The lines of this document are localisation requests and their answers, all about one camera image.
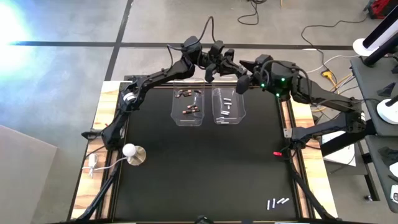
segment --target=clear plastic container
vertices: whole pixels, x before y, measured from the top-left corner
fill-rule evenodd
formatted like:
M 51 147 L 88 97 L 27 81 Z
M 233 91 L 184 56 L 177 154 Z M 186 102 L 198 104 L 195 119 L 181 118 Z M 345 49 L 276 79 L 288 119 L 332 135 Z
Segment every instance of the clear plastic container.
M 213 119 L 216 124 L 239 124 L 246 116 L 243 95 L 236 93 L 236 82 L 230 80 L 226 77 L 224 80 L 212 83 L 211 99 Z
M 205 117 L 205 81 L 202 78 L 189 78 L 187 80 L 174 80 L 173 107 L 171 117 L 178 126 L 200 126 Z M 189 91 L 190 96 L 183 96 L 182 92 Z M 186 113 L 183 111 L 194 110 L 188 106 L 196 105 L 199 111 Z

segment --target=bright light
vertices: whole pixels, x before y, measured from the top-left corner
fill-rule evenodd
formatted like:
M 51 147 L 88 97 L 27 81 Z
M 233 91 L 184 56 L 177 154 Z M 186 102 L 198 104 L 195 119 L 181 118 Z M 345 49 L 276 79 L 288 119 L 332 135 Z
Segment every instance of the bright light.
M 17 11 L 9 1 L 0 2 L 0 45 L 29 39 Z

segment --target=white ball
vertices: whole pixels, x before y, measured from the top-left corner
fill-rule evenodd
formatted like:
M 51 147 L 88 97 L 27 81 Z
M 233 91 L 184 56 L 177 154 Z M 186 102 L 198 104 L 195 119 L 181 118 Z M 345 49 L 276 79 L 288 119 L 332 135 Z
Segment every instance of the white ball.
M 125 144 L 123 146 L 123 154 L 126 157 L 131 157 L 131 156 L 135 155 L 136 152 L 137 152 L 137 149 L 136 149 L 135 145 L 133 145 L 131 143 Z

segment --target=gray floor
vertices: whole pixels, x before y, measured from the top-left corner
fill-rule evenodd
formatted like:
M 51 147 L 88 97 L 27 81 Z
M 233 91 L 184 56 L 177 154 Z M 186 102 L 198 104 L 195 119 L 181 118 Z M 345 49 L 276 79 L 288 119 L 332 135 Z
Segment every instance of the gray floor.
M 6 40 L 114 42 L 126 3 L 127 0 L 3 1 L 0 10 L 6 10 L 5 14 L 11 17 L 6 20 L 13 24 L 7 26 Z M 284 0 L 281 9 L 279 1 L 268 0 L 259 6 L 260 24 L 244 26 L 236 18 L 252 13 L 245 0 L 135 0 L 123 42 L 183 42 L 191 35 L 199 36 L 207 17 L 214 16 L 215 37 L 225 43 L 306 44 L 300 37 L 305 26 L 333 25 L 340 19 L 359 21 L 364 18 L 362 9 L 366 3 L 367 0 Z M 305 36 L 313 44 L 351 45 L 379 22 L 368 19 L 332 29 L 310 28 Z M 203 42 L 211 42 L 209 29 Z M 86 147 L 80 133 L 93 122 L 112 50 L 0 45 L 0 124 L 60 148 L 34 216 L 36 223 L 67 218 Z M 235 61 L 254 60 L 260 54 L 296 62 L 305 70 L 321 64 L 319 53 L 311 50 L 236 49 Z M 178 52 L 173 55 L 178 60 Z M 325 59 L 335 55 L 354 52 L 325 51 Z M 149 74 L 169 63 L 166 49 L 121 48 L 111 79 Z M 328 66 L 339 79 L 350 73 L 346 58 L 336 59 Z M 203 72 L 197 71 L 195 76 L 203 77 Z M 323 88 L 331 87 L 318 72 L 309 75 Z M 345 88 L 355 85 L 352 81 Z M 358 89 L 345 95 L 361 97 Z M 325 113 L 333 116 L 336 112 Z M 338 214 L 344 220 L 394 223 L 395 215 L 388 210 L 385 199 L 362 201 L 362 196 L 368 194 L 363 177 L 330 177 L 330 182 Z

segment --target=metal base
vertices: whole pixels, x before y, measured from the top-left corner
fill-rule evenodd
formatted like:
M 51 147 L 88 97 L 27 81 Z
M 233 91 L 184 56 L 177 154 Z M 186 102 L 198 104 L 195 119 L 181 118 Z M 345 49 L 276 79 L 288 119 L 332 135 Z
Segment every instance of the metal base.
M 147 152 L 145 151 L 145 149 L 143 147 L 136 146 L 136 150 L 137 150 L 136 155 L 129 157 L 127 159 L 127 162 L 133 166 L 139 166 L 147 158 Z

